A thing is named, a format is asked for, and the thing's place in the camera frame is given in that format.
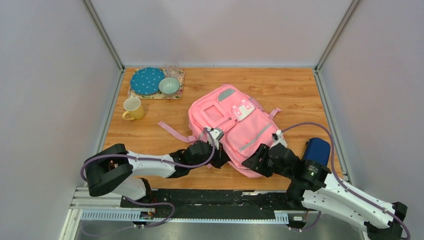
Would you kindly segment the pink backpack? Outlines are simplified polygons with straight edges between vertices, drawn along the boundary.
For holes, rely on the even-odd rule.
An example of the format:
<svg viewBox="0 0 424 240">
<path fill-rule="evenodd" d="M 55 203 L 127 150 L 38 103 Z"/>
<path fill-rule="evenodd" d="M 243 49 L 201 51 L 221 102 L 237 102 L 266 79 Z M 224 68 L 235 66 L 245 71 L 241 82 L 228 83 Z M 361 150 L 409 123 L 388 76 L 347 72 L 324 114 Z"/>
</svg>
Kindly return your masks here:
<svg viewBox="0 0 424 240">
<path fill-rule="evenodd" d="M 273 121 L 278 112 L 280 109 L 276 108 L 266 113 L 253 97 L 231 84 L 224 84 L 196 100 L 189 108 L 191 136 L 180 134 L 162 121 L 159 126 L 185 143 L 205 141 L 205 127 L 222 130 L 223 137 L 219 142 L 229 156 L 229 165 L 248 178 L 259 178 L 259 173 L 249 170 L 242 163 L 253 155 L 260 144 L 273 145 L 276 142 L 273 134 L 278 135 L 283 146 L 288 145 Z"/>
</svg>

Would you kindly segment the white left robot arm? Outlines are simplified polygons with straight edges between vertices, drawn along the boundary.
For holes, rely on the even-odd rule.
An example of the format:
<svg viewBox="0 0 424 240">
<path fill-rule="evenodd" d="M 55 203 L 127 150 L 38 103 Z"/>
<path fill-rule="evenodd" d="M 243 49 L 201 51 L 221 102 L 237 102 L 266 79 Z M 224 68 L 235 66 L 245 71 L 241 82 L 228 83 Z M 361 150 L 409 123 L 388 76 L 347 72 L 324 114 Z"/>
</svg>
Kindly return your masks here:
<svg viewBox="0 0 424 240">
<path fill-rule="evenodd" d="M 114 193 L 129 197 L 145 208 L 153 201 L 145 176 L 181 178 L 192 169 L 206 165 L 219 169 L 229 161 L 222 144 L 212 146 L 201 140 L 165 155 L 140 154 L 117 143 L 85 160 L 80 174 L 90 196 Z"/>
</svg>

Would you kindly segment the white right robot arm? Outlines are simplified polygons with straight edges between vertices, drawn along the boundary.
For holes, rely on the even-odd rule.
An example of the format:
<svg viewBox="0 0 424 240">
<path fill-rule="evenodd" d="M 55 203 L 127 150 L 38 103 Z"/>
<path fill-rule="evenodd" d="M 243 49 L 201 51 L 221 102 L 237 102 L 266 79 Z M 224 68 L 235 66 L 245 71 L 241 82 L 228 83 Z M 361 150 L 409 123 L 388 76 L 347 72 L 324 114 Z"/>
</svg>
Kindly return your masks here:
<svg viewBox="0 0 424 240">
<path fill-rule="evenodd" d="M 312 209 L 331 215 L 365 232 L 370 240 L 402 239 L 406 205 L 371 197 L 336 179 L 328 167 L 300 159 L 280 143 L 272 147 L 261 144 L 242 165 L 265 177 L 278 174 L 290 179 L 284 195 L 290 209 Z"/>
</svg>

